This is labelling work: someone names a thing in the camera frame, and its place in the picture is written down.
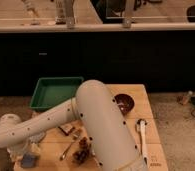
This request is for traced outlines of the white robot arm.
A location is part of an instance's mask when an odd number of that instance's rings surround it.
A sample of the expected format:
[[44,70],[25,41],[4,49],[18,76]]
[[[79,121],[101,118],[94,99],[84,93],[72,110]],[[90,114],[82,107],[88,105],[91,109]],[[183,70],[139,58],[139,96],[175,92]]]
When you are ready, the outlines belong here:
[[22,149],[29,137],[75,120],[83,123],[102,171],[148,171],[117,101],[98,80],[83,82],[73,98],[25,122],[3,115],[0,148]]

